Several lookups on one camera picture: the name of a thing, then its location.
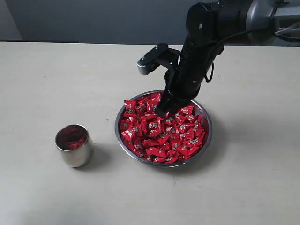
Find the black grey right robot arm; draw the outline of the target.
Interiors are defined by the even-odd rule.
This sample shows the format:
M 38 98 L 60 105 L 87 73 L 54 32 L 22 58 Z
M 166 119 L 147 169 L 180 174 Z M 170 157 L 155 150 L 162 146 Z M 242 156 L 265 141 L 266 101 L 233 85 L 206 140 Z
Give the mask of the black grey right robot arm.
M 300 7 L 283 0 L 220 0 L 197 3 L 186 17 L 181 51 L 157 61 L 165 66 L 165 89 L 155 111 L 176 113 L 211 82 L 214 60 L 225 44 L 268 45 L 275 39 L 300 40 Z

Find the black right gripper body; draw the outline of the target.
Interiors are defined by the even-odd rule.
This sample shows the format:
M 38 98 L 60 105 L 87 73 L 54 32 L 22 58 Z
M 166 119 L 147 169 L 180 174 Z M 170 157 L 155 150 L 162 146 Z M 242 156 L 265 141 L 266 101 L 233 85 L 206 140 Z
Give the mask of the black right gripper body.
M 224 49 L 223 44 L 212 42 L 208 45 L 197 46 L 187 37 L 180 52 L 180 60 L 166 80 L 161 103 L 185 107 L 199 93 L 203 80 L 207 81 L 207 72 L 212 67 L 216 56 Z

